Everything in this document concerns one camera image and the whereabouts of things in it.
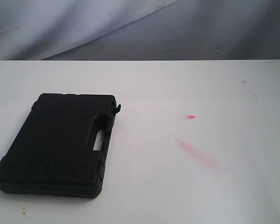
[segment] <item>white tabletop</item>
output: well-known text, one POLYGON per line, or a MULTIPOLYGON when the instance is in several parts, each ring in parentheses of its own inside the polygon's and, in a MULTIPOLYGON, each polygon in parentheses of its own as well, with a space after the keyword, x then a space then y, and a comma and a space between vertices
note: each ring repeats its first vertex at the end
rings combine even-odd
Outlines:
POLYGON ((43 92, 122 105, 103 190, 0 191, 0 223, 280 223, 280 61, 0 62, 0 160, 43 92))

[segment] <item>white table surface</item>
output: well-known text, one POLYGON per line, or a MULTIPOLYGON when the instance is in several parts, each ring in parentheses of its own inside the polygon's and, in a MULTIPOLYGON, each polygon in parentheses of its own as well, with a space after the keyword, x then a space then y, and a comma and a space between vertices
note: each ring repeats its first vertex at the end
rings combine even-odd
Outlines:
POLYGON ((0 223, 280 224, 280 61, 0 62, 0 160, 43 92, 122 104, 103 190, 0 191, 0 223))

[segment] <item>red stain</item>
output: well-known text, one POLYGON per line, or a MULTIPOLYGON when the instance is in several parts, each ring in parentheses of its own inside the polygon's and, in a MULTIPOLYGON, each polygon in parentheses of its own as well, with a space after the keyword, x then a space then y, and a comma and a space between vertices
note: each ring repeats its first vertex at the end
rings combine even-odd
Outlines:
POLYGON ((186 119, 187 119, 187 120, 194 119, 194 118, 195 118, 195 116, 192 116, 192 115, 187 115, 187 116, 186 116, 186 119))
POLYGON ((212 168, 217 168, 218 167, 218 164, 214 160, 209 158, 208 156, 206 156, 203 153, 197 151, 191 145, 187 144, 183 140, 178 139, 178 141, 180 142, 180 147, 181 148, 183 148, 186 152, 190 153, 190 155, 192 157, 194 157, 195 159, 200 161, 203 165, 206 165, 206 166, 212 167, 212 168))

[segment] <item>pink smudge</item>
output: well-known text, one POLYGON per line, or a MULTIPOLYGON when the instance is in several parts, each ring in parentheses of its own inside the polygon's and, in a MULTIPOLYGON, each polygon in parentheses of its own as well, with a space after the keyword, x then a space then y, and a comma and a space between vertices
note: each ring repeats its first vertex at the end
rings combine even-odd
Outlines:
POLYGON ((186 118, 187 120, 190 120, 190 119, 194 119, 194 118, 195 118, 195 116, 192 116, 192 115, 187 115, 187 116, 185 116, 185 118, 186 118))
POLYGON ((183 140, 177 139, 180 142, 180 147, 183 148, 187 153, 190 153, 192 157, 200 161, 203 165, 208 167, 217 168, 218 164, 208 156, 194 149, 191 145, 187 144, 183 140))

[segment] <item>black plastic case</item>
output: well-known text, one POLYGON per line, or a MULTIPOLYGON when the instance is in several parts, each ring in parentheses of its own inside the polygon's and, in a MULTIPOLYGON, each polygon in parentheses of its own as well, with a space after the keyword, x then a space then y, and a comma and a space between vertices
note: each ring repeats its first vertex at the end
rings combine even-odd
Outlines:
POLYGON ((0 162, 0 189, 96 197, 119 111, 112 95, 42 94, 0 162), (99 130, 105 131, 102 147, 93 151, 99 130))

